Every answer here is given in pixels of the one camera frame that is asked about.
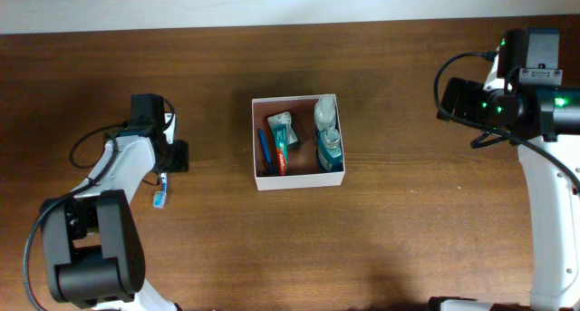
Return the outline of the blue mouthwash bottle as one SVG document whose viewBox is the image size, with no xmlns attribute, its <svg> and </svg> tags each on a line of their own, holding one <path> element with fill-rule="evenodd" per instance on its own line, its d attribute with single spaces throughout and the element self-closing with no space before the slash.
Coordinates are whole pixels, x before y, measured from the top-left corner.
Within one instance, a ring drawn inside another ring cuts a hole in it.
<svg viewBox="0 0 580 311">
<path fill-rule="evenodd" d="M 343 170 L 343 150 L 341 134 L 330 128 L 318 133 L 317 161 L 322 172 Z"/>
</svg>

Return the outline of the blue white toothbrush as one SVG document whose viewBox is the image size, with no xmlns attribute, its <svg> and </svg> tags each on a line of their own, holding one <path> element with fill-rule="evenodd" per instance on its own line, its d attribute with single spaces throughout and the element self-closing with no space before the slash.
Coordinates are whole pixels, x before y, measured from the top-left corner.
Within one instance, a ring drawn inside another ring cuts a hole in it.
<svg viewBox="0 0 580 311">
<path fill-rule="evenodd" d="M 168 175 L 166 173 L 161 173 L 159 175 L 159 182 L 161 185 L 161 190 L 155 192 L 153 197 L 153 207 L 157 209 L 163 209 L 167 202 L 168 195 Z"/>
</svg>

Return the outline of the green red toothpaste tube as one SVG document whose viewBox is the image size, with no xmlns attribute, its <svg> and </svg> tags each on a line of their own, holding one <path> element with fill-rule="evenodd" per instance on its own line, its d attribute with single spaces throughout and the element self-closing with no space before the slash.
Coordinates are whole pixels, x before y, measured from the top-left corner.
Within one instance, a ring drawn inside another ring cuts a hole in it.
<svg viewBox="0 0 580 311">
<path fill-rule="evenodd" d="M 279 167 L 279 174 L 281 176 L 285 176 L 288 170 L 286 125 L 285 124 L 275 125 L 272 127 L 272 131 L 275 139 L 275 149 Z"/>
</svg>

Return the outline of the clear bottle with purple liquid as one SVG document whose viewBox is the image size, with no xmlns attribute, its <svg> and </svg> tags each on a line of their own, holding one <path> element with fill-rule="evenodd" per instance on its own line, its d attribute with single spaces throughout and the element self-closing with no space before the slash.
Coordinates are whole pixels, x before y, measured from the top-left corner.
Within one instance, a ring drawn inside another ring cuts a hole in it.
<svg viewBox="0 0 580 311">
<path fill-rule="evenodd" d="M 314 107 L 314 124 L 318 131 L 336 127 L 336 101 L 331 94 L 323 95 Z"/>
</svg>

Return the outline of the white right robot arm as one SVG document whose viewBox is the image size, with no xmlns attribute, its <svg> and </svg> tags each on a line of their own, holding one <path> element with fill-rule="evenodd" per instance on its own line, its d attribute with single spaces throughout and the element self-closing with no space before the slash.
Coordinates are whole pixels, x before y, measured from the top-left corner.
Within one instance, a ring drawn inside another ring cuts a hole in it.
<svg viewBox="0 0 580 311">
<path fill-rule="evenodd" d="M 480 53 L 485 82 L 452 77 L 435 90 L 437 117 L 479 130 L 474 149 L 517 147 L 530 200 L 534 274 L 532 310 L 579 307 L 579 90 L 562 84 L 560 33 L 517 28 Z"/>
</svg>

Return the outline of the white cardboard box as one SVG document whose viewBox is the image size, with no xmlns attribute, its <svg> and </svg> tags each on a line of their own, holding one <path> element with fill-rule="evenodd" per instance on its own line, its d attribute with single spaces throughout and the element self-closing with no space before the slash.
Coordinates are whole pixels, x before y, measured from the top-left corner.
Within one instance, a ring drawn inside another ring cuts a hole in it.
<svg viewBox="0 0 580 311">
<path fill-rule="evenodd" d="M 253 173 L 259 190 L 316 188 L 342 184 L 346 174 L 345 165 L 342 171 L 337 172 L 322 172 L 318 165 L 314 136 L 314 107 L 319 99 L 318 95 L 303 95 L 255 98 L 251 101 Z M 275 139 L 267 121 L 268 116 L 281 112 L 291 113 L 292 125 L 300 141 L 296 148 L 289 151 L 288 173 L 285 176 L 278 173 Z M 266 173 L 258 129 L 263 129 L 266 133 L 275 166 L 273 175 Z"/>
</svg>

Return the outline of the green white soap box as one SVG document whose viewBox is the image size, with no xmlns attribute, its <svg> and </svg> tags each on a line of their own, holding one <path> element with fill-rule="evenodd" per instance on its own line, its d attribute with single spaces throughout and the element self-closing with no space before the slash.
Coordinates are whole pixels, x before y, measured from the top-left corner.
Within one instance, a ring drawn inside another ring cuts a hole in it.
<svg viewBox="0 0 580 311">
<path fill-rule="evenodd" d="M 300 141 L 292 125 L 292 115 L 290 112 L 281 112 L 267 117 L 268 124 L 271 128 L 276 125 L 284 124 L 286 126 L 287 147 L 296 148 Z"/>
</svg>

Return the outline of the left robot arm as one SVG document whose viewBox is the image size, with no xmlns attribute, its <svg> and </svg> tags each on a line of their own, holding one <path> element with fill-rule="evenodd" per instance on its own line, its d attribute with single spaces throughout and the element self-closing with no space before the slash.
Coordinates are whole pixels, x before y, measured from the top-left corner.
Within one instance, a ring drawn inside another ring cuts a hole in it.
<svg viewBox="0 0 580 311">
<path fill-rule="evenodd" d="M 43 241 L 47 285 L 58 303 L 91 310 L 177 310 L 146 278 L 130 204 L 144 178 L 161 186 L 189 169 L 189 146 L 175 139 L 175 109 L 154 93 L 130 98 L 130 117 L 101 128 L 103 150 L 70 192 L 47 199 L 32 232 Z"/>
</svg>

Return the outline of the blue disposable razor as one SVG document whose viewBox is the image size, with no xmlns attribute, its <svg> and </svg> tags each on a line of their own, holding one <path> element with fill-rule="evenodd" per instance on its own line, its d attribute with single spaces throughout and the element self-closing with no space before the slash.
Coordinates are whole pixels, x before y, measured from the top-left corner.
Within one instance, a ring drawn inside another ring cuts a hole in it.
<svg viewBox="0 0 580 311">
<path fill-rule="evenodd" d="M 273 163 L 273 158 L 272 158 L 271 151 L 270 151 L 270 148 L 268 145 L 266 133 L 263 129 L 258 129 L 257 133 L 258 133 L 258 137 L 259 137 L 259 141 L 260 141 L 260 146 L 261 146 L 262 152 L 263 152 L 264 162 L 266 165 L 266 173 L 269 175 L 273 175 L 275 173 L 276 169 L 275 169 L 275 166 Z"/>
</svg>

